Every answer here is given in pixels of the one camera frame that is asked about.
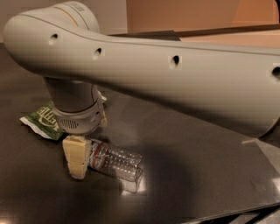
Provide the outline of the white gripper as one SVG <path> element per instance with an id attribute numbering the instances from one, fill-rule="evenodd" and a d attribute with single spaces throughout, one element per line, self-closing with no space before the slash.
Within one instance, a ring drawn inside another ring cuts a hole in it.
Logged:
<path id="1" fill-rule="evenodd" d="M 108 124 L 103 109 L 102 94 L 97 92 L 94 96 L 97 97 L 94 104 L 81 112 L 68 113 L 57 108 L 52 109 L 59 127 L 64 132 L 72 134 L 62 141 L 62 147 L 69 173 L 74 179 L 84 179 L 88 169 L 91 141 L 84 136 L 91 134 L 98 127 L 106 127 Z"/>

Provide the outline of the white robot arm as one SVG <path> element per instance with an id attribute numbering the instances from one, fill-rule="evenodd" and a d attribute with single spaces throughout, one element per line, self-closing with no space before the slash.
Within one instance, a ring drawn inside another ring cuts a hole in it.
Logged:
<path id="1" fill-rule="evenodd" d="M 279 143 L 277 49 L 106 36 L 79 2 L 17 14 L 3 43 L 21 67 L 44 78 L 66 133 L 96 130 L 103 114 L 97 88 L 105 87 Z"/>

